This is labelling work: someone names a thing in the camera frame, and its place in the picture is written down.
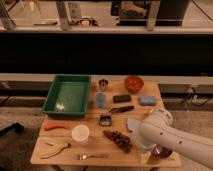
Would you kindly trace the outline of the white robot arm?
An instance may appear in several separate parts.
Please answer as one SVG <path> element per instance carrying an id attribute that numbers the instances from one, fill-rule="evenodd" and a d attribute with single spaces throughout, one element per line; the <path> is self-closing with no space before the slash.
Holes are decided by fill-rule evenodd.
<path id="1" fill-rule="evenodd" d="M 172 128 L 172 122 L 168 110 L 155 108 L 139 125 L 140 147 L 148 150 L 157 144 L 213 169 L 213 139 Z"/>

